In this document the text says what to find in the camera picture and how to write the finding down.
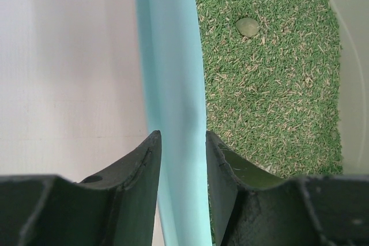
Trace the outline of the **teal plastic litter box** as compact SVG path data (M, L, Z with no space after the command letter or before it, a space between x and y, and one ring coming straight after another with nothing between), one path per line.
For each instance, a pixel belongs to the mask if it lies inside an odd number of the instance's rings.
M161 132L165 245L211 245L204 66L195 0L135 0L147 125Z

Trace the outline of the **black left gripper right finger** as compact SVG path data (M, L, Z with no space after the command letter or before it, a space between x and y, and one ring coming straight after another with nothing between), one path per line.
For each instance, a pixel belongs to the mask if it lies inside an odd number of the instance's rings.
M217 245L367 245L368 176L282 179L206 133Z

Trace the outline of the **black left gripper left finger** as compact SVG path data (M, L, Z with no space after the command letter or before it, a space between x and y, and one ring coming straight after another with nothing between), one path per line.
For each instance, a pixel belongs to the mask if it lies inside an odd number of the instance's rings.
M1 177L2 245L151 245L161 134L79 183Z

